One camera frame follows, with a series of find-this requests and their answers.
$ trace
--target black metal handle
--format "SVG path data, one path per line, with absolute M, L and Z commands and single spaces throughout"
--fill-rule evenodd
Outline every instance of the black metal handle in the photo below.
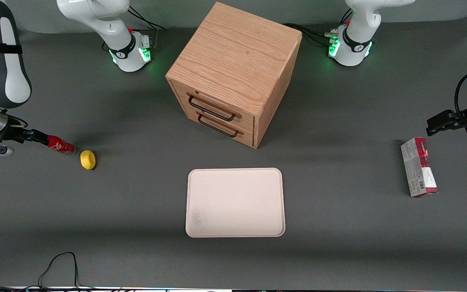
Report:
M 200 110 L 204 111 L 205 113 L 209 113 L 209 114 L 215 116 L 216 118 L 220 118 L 221 120 L 225 120 L 226 122 L 231 122 L 235 118 L 235 114 L 232 114 L 232 116 L 230 118 L 227 118 L 226 116 L 216 114 L 216 113 L 214 113 L 213 111 L 211 111 L 209 109 L 205 109 L 204 107 L 196 105 L 195 103 L 192 102 L 193 99 L 194 99 L 194 96 L 191 95 L 191 97 L 189 98 L 189 104 L 191 104 L 196 109 L 200 109 Z
M 220 130 L 220 129 L 218 129 L 218 128 L 216 128 L 216 127 L 210 125 L 210 124 L 206 124 L 206 122 L 203 122 L 203 121 L 201 120 L 202 117 L 203 117 L 203 115 L 200 114 L 199 117 L 198 117 L 198 122 L 199 122 L 200 124 L 202 124 L 203 126 L 205 126 L 205 127 L 209 127 L 209 128 L 211 128 L 212 130 L 218 131 L 219 133 L 221 133 L 221 134 L 223 134 L 223 135 L 225 135 L 225 136 L 227 136 L 227 137 L 230 137 L 230 138 L 235 138 L 235 137 L 237 137 L 237 134 L 239 134 L 239 131 L 235 131 L 234 134 L 228 134 L 228 133 L 226 133 L 225 131 Z

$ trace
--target wooden drawer cabinet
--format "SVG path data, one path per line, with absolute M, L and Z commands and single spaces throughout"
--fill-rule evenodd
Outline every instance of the wooden drawer cabinet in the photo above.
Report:
M 189 119 L 257 148 L 301 40 L 297 30 L 217 2 L 165 77 Z

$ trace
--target plastic tray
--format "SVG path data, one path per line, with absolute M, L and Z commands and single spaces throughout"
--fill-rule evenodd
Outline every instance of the plastic tray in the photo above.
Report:
M 185 229 L 190 237 L 281 236 L 285 220 L 280 170 L 193 170 Z

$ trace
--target lemon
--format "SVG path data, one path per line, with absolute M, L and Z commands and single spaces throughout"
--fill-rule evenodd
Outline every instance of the lemon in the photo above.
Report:
M 80 164 L 86 170 L 92 170 L 96 165 L 95 154 L 91 150 L 84 150 L 80 153 Z

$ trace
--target gray table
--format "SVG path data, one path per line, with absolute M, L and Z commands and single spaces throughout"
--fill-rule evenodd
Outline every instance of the gray table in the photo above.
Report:
M 94 150 L 98 166 L 9 142 L 0 285 L 32 285 L 54 255 L 74 251 L 93 286 L 467 290 L 467 136 L 428 139 L 440 193 L 421 199 L 408 196 L 399 149 L 452 107 L 467 19 L 384 24 L 356 68 L 304 41 L 258 150 L 185 118 L 164 74 L 192 33 L 161 32 L 154 62 L 132 74 L 95 33 L 22 36 L 33 96 L 11 113 Z M 185 234 L 187 174 L 235 167 L 282 171 L 282 237 Z M 45 284 L 71 285 L 72 273 L 61 258 Z

